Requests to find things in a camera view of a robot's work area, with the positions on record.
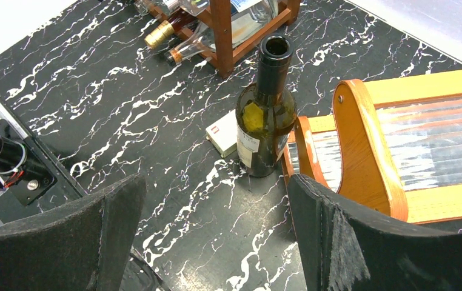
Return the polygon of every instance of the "green glass bottle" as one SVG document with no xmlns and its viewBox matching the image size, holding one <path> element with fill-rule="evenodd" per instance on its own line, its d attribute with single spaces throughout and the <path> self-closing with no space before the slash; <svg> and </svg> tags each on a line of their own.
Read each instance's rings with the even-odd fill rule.
<svg viewBox="0 0 462 291">
<path fill-rule="evenodd" d="M 295 100 L 284 86 L 292 55 L 293 44 L 285 36 L 263 38 L 256 83 L 238 97 L 236 145 L 251 176 L 265 177 L 275 170 L 297 119 Z"/>
</svg>

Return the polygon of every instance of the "wooden rack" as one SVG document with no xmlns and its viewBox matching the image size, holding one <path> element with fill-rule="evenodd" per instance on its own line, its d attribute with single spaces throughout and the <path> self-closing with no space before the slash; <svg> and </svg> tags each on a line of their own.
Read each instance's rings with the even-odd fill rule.
<svg viewBox="0 0 462 291">
<path fill-rule="evenodd" d="M 291 25 L 299 14 L 301 0 L 282 0 L 279 2 L 279 13 L 267 25 L 262 27 L 248 40 L 244 41 L 237 48 L 233 49 L 231 34 L 231 6 L 229 0 L 210 0 L 210 7 L 200 13 L 197 18 L 213 29 L 215 35 L 216 53 L 202 52 L 204 58 L 210 58 L 210 63 L 218 70 L 222 78 L 227 78 L 233 72 L 236 62 L 245 54 L 251 51 L 266 35 L 274 32 L 283 24 Z M 167 20 L 168 16 L 161 8 L 154 6 L 149 13 L 160 21 Z M 183 41 L 192 35 L 192 31 L 183 28 L 177 36 Z"/>
</svg>

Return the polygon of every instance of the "wooden frame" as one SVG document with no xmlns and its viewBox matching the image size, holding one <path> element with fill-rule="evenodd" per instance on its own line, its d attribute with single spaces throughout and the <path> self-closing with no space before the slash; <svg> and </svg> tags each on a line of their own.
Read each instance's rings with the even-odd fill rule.
<svg viewBox="0 0 462 291">
<path fill-rule="evenodd" d="M 291 25 L 297 20 L 301 0 L 283 0 L 279 2 L 279 13 L 262 29 L 248 40 L 233 49 L 231 35 L 231 7 L 229 0 L 210 0 L 210 7 L 200 13 L 197 18 L 213 29 L 215 35 L 216 53 L 203 52 L 204 59 L 210 58 L 210 64 L 218 70 L 222 78 L 227 78 L 233 72 L 236 62 L 251 51 L 268 34 L 274 32 L 283 24 Z M 150 8 L 149 13 L 160 21 L 168 16 L 158 6 Z M 177 33 L 183 41 L 192 35 L 192 31 L 184 28 Z"/>
<path fill-rule="evenodd" d="M 411 223 L 462 218 L 462 184 L 405 192 L 375 109 L 462 96 L 462 70 L 382 81 L 343 81 L 333 96 L 334 115 L 300 117 L 289 142 L 296 142 L 300 173 L 322 176 L 311 135 L 337 131 L 342 156 L 338 193 Z M 293 175 L 286 148 L 283 170 Z"/>
</svg>

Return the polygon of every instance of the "yellow label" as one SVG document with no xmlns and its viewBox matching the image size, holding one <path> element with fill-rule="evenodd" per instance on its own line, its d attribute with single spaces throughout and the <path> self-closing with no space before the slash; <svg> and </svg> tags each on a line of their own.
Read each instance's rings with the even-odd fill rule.
<svg viewBox="0 0 462 291">
<path fill-rule="evenodd" d="M 263 110 L 251 102 L 244 108 L 244 125 L 249 132 L 263 128 Z"/>
</svg>

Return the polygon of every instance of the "white wall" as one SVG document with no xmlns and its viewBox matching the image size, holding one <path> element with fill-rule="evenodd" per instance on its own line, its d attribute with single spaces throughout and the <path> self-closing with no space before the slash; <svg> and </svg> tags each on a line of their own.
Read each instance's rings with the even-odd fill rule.
<svg viewBox="0 0 462 291">
<path fill-rule="evenodd" d="M 76 0 L 0 0 L 0 54 L 74 2 Z"/>
<path fill-rule="evenodd" d="M 462 0 L 347 0 L 462 62 Z"/>
</svg>

